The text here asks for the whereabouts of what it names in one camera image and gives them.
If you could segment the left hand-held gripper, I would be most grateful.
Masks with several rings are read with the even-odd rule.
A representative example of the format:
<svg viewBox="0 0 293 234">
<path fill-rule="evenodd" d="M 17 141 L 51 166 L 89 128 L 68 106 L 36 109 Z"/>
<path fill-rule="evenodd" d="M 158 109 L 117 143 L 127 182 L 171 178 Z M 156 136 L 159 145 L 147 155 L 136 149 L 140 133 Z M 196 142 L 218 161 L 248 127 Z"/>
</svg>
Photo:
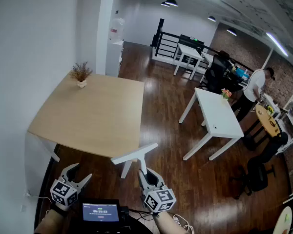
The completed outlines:
<svg viewBox="0 0 293 234">
<path fill-rule="evenodd" d="M 89 174 L 78 183 L 72 181 L 78 169 L 79 163 L 67 166 L 51 186 L 50 193 L 53 202 L 64 211 L 67 211 L 78 200 L 79 193 L 86 187 L 92 177 L 92 174 Z"/>
</svg>

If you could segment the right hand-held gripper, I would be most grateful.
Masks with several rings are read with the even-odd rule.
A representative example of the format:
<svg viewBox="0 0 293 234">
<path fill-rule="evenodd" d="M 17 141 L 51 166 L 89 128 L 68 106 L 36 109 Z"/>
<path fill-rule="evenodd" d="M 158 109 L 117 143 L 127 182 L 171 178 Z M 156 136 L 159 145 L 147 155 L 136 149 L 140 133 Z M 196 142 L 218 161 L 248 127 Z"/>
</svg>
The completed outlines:
<svg viewBox="0 0 293 234">
<path fill-rule="evenodd" d="M 142 204 L 152 213 L 170 210 L 176 203 L 176 197 L 171 188 L 164 183 L 161 175 L 147 168 L 147 174 L 138 170 L 139 185 L 142 192 Z"/>
</svg>

